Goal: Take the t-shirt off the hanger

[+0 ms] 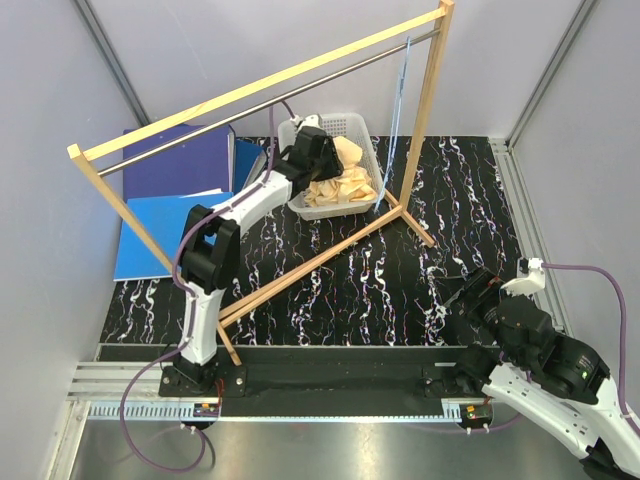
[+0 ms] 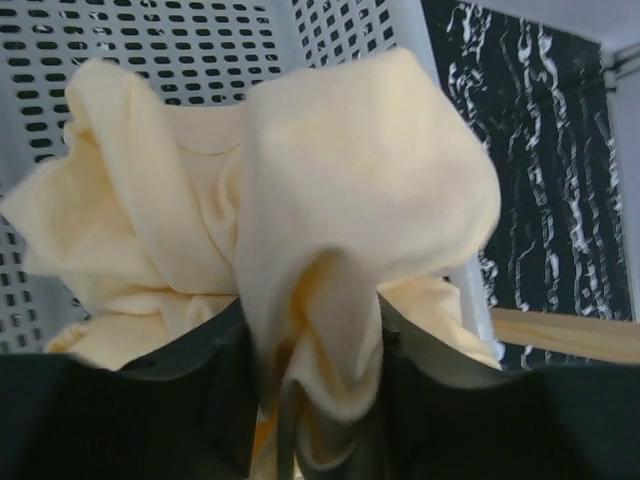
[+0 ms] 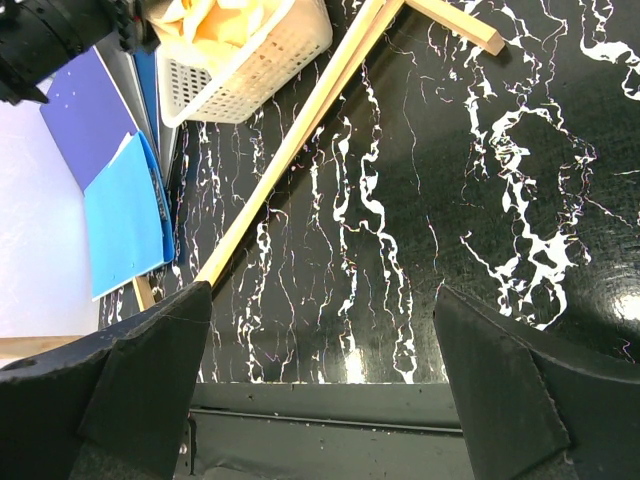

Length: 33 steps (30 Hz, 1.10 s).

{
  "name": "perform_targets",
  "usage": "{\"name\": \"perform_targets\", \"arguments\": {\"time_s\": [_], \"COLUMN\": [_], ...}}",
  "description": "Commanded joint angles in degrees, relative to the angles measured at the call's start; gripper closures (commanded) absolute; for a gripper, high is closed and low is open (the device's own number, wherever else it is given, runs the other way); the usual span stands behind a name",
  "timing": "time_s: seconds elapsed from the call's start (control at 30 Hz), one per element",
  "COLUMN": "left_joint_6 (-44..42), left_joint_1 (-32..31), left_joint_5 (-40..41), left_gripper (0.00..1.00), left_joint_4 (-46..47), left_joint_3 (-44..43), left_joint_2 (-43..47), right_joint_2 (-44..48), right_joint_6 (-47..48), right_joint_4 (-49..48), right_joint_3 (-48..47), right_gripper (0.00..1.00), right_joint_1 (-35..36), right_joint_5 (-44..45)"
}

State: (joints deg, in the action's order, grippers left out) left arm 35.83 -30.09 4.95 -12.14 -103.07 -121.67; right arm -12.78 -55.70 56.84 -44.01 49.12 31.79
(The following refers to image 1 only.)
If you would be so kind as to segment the beige t shirt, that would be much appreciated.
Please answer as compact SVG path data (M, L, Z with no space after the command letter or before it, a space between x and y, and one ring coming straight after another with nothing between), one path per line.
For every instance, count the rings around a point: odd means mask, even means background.
M333 143L343 173L332 179L312 182L304 196L305 203L310 207L321 207L373 200L376 191L371 177L360 165L363 149L344 136L334 137Z

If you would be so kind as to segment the light blue wire hanger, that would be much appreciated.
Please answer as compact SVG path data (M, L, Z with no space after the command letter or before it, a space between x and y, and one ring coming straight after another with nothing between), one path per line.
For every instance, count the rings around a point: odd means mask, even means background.
M405 80L407 75L411 45L412 45L412 40L410 38L407 38L405 42L405 47L404 47L403 63L398 70L386 166L385 166L385 171L383 176L382 187L377 196L376 202L374 204L375 213L378 213L380 210L380 204L383 200L383 197L385 196L386 187L388 185L389 178L393 170L395 152L397 147L397 139L399 134L400 122L401 122L403 95L404 95L404 89L405 89Z

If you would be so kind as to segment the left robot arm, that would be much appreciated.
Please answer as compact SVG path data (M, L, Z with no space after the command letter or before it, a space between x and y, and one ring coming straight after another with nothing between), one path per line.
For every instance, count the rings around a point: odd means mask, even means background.
M193 395L206 395L215 386L216 372L206 364L217 353L220 304L239 269L242 236L311 182L343 172L318 114L298 119L294 126L295 140L284 149L284 159L231 199L214 208L198 204L188 213L173 276L186 295L179 355L189 364L180 381Z

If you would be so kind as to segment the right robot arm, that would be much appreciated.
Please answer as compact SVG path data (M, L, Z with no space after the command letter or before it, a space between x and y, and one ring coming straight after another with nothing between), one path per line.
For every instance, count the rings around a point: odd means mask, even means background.
M466 347L445 384L509 405L558 440L592 479L636 479L639 418L622 383L595 349L557 331L531 298L544 289L548 267L528 259L509 281L480 268L446 301L458 318L485 329L498 350Z

